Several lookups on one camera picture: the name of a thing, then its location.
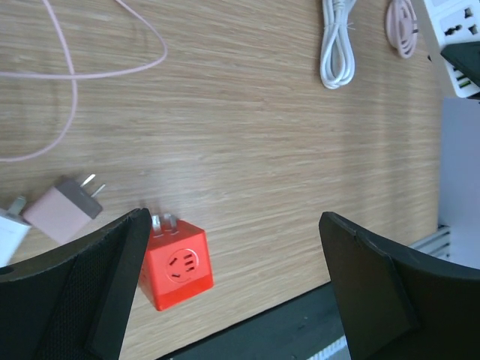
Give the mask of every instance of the charging cable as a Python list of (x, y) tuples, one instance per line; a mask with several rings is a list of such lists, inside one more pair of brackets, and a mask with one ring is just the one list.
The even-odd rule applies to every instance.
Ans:
[(328, 89), (338, 89), (352, 81), (355, 56), (348, 37), (348, 16), (356, 0), (322, 0), (323, 32), (320, 77)]
[(75, 118), (75, 113), (77, 112), (77, 105), (78, 105), (78, 86), (77, 80), (90, 80), (90, 79), (102, 79), (106, 77), (119, 77), (121, 75), (133, 74), (138, 73), (140, 71), (147, 70), (149, 68), (153, 68), (156, 65), (159, 65), (161, 62), (165, 60), (167, 57), (167, 44), (165, 40), (161, 37), (157, 30), (147, 22), (143, 17), (141, 17), (135, 10), (125, 4), (122, 0), (115, 0), (119, 5), (121, 5), (126, 11), (140, 20), (143, 24), (147, 26), (155, 36), (160, 40), (163, 46), (163, 55), (155, 61), (152, 61), (148, 64), (144, 64), (138, 67), (132, 67), (130, 69), (124, 70), (117, 70), (117, 71), (109, 71), (106, 73), (76, 73), (74, 69), (74, 63), (72, 62), (70, 50), (68, 49), (67, 41), (65, 40), (65, 36), (62, 31), (62, 27), (55, 15), (55, 11), (53, 10), (52, 5), (50, 4), (49, 0), (42, 0), (43, 4), (48, 11), (50, 19), (52, 20), (53, 26), (55, 27), (55, 31), (57, 33), (58, 39), (60, 40), (61, 47), (64, 52), (65, 61), (67, 62), (68, 72), (69, 74), (57, 74), (57, 73), (11, 73), (6, 71), (0, 71), (0, 77), (9, 77), (14, 79), (35, 79), (35, 80), (70, 80), (72, 84), (72, 105), (70, 110), (70, 115), (68, 116), (67, 122), (65, 123), (63, 129), (61, 130), (60, 134), (57, 136), (52, 143), (45, 146), (41, 150), (33, 152), (31, 154), (23, 155), (23, 156), (16, 156), (16, 157), (0, 157), (0, 161), (2, 162), (14, 162), (14, 161), (24, 161), (36, 158), (48, 152), (49, 150), (56, 147), (65, 137), (68, 129), (72, 125), (72, 122)]
[(393, 0), (385, 18), (388, 42), (404, 59), (415, 52), (418, 37), (417, 17), (410, 0)]

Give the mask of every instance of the wood grain surface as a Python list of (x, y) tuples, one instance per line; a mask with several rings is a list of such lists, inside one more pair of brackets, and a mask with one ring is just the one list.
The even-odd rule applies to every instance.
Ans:
[[(80, 82), (66, 139), (36, 160), (0, 165), (2, 207), (17, 194), (35, 201), (62, 175), (96, 173), (105, 211), (83, 233), (137, 206), (206, 229), (214, 289), (162, 313), (138, 290), (122, 359), (156, 359), (324, 284), (324, 211), (404, 244), (436, 229), (440, 92), (421, 37), (410, 60), (389, 47), (386, 0), (358, 1), (357, 74), (335, 91), (317, 75), (316, 0), (130, 4), (165, 37), (167, 60)], [(52, 5), (79, 73), (161, 54), (113, 0)], [(0, 68), (67, 73), (41, 1), (1, 2)], [(68, 81), (0, 79), (1, 154), (51, 142), (70, 91)], [(55, 246), (33, 229), (14, 261)]]

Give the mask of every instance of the orange cube socket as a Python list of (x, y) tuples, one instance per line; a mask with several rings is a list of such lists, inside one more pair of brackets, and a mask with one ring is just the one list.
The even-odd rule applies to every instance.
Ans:
[(213, 287), (204, 230), (169, 216), (170, 224), (152, 217), (140, 286), (158, 311), (171, 308)]

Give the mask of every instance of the metal prong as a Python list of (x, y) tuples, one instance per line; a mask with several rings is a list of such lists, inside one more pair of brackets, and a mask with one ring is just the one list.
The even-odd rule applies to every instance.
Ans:
[(18, 196), (15, 201), (12, 202), (10, 208), (7, 210), (7, 214), (9, 215), (20, 215), (20, 212), (25, 207), (27, 200), (23, 196)]
[(174, 234), (178, 231), (177, 229), (177, 218), (172, 214), (165, 214), (170, 222), (170, 231)]
[(88, 178), (86, 178), (83, 183), (80, 185), (81, 188), (85, 187), (93, 178), (95, 177), (95, 174), (91, 174)]
[(91, 195), (91, 197), (96, 197), (106, 186), (106, 184), (100, 185), (100, 187)]
[(151, 228), (155, 234), (160, 234), (162, 231), (162, 223), (160, 221), (160, 216), (152, 215), (151, 216)]

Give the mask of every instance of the pink power adapter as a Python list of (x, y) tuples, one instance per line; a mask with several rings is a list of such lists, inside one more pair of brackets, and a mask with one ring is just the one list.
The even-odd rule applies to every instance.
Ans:
[(82, 184), (67, 178), (51, 187), (23, 213), (23, 217), (60, 245), (68, 243), (104, 210), (95, 197), (105, 188), (105, 184), (92, 195), (84, 189), (94, 177), (95, 174), (91, 174)]

